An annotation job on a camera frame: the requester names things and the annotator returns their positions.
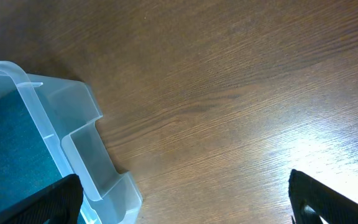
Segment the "dark blue jeans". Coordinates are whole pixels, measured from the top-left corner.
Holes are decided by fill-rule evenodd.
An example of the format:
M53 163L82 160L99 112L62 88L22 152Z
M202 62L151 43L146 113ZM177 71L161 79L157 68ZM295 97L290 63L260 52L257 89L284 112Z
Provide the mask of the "dark blue jeans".
M0 212L61 174L17 90L0 98Z

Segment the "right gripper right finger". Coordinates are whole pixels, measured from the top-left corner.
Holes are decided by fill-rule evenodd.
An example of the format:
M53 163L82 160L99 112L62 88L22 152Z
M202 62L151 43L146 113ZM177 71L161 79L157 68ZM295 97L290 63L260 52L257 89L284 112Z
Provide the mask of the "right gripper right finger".
M293 169L288 183L293 224L358 223L358 203L304 172Z

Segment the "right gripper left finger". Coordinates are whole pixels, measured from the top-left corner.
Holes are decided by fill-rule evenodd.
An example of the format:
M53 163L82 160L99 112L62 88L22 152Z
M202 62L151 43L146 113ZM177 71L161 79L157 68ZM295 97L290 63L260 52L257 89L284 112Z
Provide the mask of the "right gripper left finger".
M0 224L74 224L83 204L83 187L70 174L0 212Z

